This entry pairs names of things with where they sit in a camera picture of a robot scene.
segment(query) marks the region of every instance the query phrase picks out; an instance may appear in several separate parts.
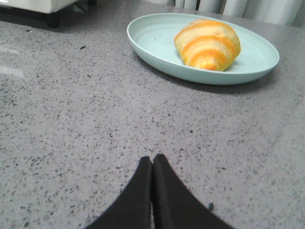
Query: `oval plate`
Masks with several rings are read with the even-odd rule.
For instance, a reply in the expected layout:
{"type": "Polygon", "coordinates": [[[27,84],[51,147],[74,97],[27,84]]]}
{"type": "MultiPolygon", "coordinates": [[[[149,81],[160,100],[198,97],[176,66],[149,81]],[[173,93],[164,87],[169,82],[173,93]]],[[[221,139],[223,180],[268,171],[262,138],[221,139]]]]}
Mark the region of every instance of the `oval plate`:
{"type": "Polygon", "coordinates": [[[184,65],[175,48],[175,35],[190,22],[206,18],[182,13],[157,13],[129,23],[127,35],[133,50],[149,65],[171,76],[196,83],[230,85],[256,80],[271,71],[279,61],[277,49],[265,38],[241,26],[230,25],[237,33],[242,51],[224,72],[184,65]]]}

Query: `orange striped pastry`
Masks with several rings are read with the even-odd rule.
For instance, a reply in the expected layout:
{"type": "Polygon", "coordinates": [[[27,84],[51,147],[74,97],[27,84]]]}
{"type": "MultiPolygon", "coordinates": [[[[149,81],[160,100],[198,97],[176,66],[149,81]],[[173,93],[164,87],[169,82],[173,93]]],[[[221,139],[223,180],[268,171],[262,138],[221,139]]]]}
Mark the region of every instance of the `orange striped pastry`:
{"type": "Polygon", "coordinates": [[[184,27],[174,44],[185,65],[207,70],[223,71],[240,53],[235,31],[228,25],[199,19],[184,27]]]}

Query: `croissant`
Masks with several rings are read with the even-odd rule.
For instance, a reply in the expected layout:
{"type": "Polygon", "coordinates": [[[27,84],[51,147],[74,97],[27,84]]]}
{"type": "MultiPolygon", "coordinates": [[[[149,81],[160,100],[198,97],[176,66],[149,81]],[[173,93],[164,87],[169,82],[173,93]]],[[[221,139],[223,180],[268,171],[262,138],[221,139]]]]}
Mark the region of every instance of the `croissant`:
{"type": "Polygon", "coordinates": [[[235,31],[225,23],[199,19],[184,27],[174,45],[185,65],[223,71],[241,51],[235,31]]]}

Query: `gray countertop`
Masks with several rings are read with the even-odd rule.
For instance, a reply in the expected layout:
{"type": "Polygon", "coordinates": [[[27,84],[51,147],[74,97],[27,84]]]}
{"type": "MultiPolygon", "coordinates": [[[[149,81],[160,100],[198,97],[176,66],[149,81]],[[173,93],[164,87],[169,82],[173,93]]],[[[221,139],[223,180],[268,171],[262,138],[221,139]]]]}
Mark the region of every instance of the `gray countertop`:
{"type": "Polygon", "coordinates": [[[61,27],[0,11],[0,228],[82,229],[142,156],[164,153],[240,229],[305,227],[305,30],[138,0],[65,10],[61,27]],[[179,80],[143,62],[128,23],[156,12],[223,19],[280,53],[251,83],[179,80]]]}

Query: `black rubber pad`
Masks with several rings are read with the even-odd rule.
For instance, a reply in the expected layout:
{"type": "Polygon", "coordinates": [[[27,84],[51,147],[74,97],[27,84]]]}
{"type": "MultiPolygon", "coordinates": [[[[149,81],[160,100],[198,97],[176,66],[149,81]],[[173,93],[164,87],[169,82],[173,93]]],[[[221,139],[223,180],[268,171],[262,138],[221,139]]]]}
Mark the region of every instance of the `black rubber pad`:
{"type": "Polygon", "coordinates": [[[152,163],[142,157],[114,203],[86,229],[150,229],[152,163]]]}
{"type": "Polygon", "coordinates": [[[153,160],[152,187],[156,229],[233,229],[191,194],[163,154],[153,160]]]}

